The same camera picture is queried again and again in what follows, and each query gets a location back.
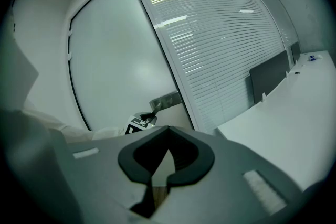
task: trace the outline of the person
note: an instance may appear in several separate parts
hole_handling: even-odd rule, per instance
[[[47,129],[55,129],[60,131],[67,143],[83,142],[89,140],[103,139],[119,136],[122,129],[116,127],[108,127],[97,132],[92,132],[62,123],[57,118],[46,113],[27,108],[29,100],[27,95],[33,86],[38,72],[33,65],[26,59],[19,49],[14,33],[15,22],[13,15],[13,6],[15,0],[9,7],[0,29],[0,109],[9,111],[22,111],[26,116],[38,120]]]

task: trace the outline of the white wall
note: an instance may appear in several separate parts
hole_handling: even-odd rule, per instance
[[[328,50],[336,60],[336,19],[328,0],[281,0],[297,31],[303,52]]]
[[[16,0],[15,38],[39,72],[28,95],[28,108],[48,113],[67,124],[83,126],[78,112],[71,109],[73,97],[63,87],[66,80],[60,76],[59,44],[69,3],[70,0]]]

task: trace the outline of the window blind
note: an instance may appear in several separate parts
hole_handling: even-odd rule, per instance
[[[261,0],[149,0],[205,132],[253,105],[249,70],[284,50]]]
[[[280,0],[262,0],[272,14],[279,29],[284,46],[289,48],[298,42],[294,25]]]

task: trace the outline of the black rubber trim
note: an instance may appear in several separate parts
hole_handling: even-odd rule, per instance
[[[170,127],[169,150],[176,173],[167,178],[168,190],[197,183],[215,162],[215,154],[207,144],[175,127]]]
[[[197,183],[215,162],[215,154],[207,144],[166,126],[124,147],[118,155],[118,163],[130,180],[149,185],[168,149],[176,169],[176,173],[167,178],[168,190]]]
[[[167,126],[124,147],[118,163],[133,182],[150,184],[151,178],[168,150]]]
[[[142,215],[143,217],[150,218],[155,212],[155,202],[153,196],[152,186],[147,186],[145,195],[140,203],[130,208],[133,212]]]

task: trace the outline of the white desk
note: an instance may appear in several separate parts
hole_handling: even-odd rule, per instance
[[[318,54],[323,59],[308,62]],[[302,54],[266,102],[218,129],[282,169],[302,190],[325,178],[336,152],[336,68],[329,53]]]

